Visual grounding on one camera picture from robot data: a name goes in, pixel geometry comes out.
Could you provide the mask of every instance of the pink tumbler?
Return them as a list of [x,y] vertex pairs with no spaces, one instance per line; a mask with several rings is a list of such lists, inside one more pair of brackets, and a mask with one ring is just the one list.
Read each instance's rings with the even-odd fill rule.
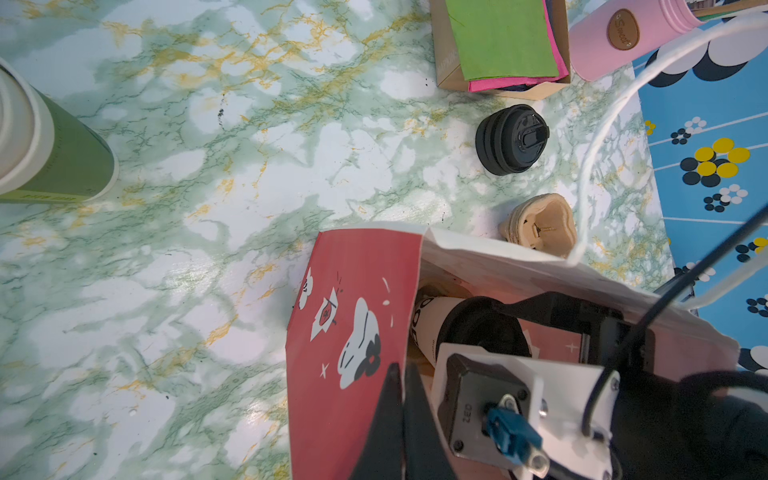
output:
[[594,81],[701,25],[685,0],[608,0],[568,32],[571,64]]

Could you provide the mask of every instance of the black dot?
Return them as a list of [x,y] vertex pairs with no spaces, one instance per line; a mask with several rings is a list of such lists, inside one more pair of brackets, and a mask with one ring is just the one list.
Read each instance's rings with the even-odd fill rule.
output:
[[688,172],[687,174],[683,175],[683,183],[686,185],[698,184],[699,180],[701,180],[701,175],[697,174],[696,172]]
[[709,177],[702,177],[701,184],[705,187],[716,187],[717,185],[720,185],[720,175],[712,174]]
[[696,170],[698,166],[699,166],[699,162],[697,162],[696,159],[692,157],[684,158],[680,162],[680,168],[682,168],[686,172]]

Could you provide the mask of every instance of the black cable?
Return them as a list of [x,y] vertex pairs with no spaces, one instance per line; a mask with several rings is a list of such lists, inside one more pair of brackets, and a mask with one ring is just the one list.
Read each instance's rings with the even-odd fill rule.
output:
[[624,361],[624,358],[626,358],[634,348],[635,343],[645,335],[645,331],[651,322],[653,322],[656,317],[659,316],[659,314],[664,311],[664,309],[667,308],[680,293],[682,293],[683,290],[692,284],[699,275],[701,275],[707,268],[714,265],[727,252],[735,248],[743,237],[759,227],[767,217],[768,204],[765,204],[763,208],[758,210],[756,214],[744,223],[744,225],[737,228],[736,231],[723,240],[720,245],[709,252],[703,260],[694,266],[694,268],[679,276],[677,282],[672,285],[670,289],[653,304],[653,306],[651,306],[645,315],[640,318],[639,322],[635,323],[632,328],[630,328],[629,333],[616,348],[614,354],[605,361],[603,371],[598,377],[597,382],[595,382],[592,392],[589,394],[587,405],[584,407],[584,415],[581,417],[581,433],[585,437],[591,437],[592,435],[590,424],[592,422],[594,409],[598,405],[598,398],[600,397],[603,388],[605,388],[608,380],[611,378],[611,373],[613,373],[619,364]]

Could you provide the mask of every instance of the marble tabletop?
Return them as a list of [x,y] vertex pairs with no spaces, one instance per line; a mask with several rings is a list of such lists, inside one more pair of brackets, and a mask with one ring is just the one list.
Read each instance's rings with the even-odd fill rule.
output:
[[[569,4],[571,23],[598,2]],[[622,68],[545,101],[435,86],[426,0],[11,0],[0,55],[98,131],[117,184],[0,205],[0,478],[289,478],[291,306],[319,230],[367,220],[499,238],[514,205],[575,200]],[[493,177],[476,125],[551,128]],[[633,101],[595,172],[586,261],[672,275]]]

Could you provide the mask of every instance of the white cartoon drawing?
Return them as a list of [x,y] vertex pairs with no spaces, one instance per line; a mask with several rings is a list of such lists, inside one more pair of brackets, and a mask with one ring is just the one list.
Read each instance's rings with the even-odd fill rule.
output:
[[365,299],[360,297],[355,305],[352,335],[349,336],[339,357],[339,386],[342,390],[352,385],[363,373],[371,376],[381,363],[382,344],[379,338],[379,322],[368,310]]
[[336,323],[336,310],[339,308],[339,301],[336,299],[336,289],[331,289],[329,298],[323,299],[323,305],[320,306],[320,310],[317,310],[315,315],[315,321],[312,322],[312,336],[310,342],[315,339],[318,333],[322,330],[327,332],[331,327],[331,323]]
[[306,299],[312,295],[312,285],[314,284],[312,278],[312,267],[306,271],[306,280],[304,280],[304,286],[301,287],[301,295],[299,296],[299,310],[304,310],[306,305]]

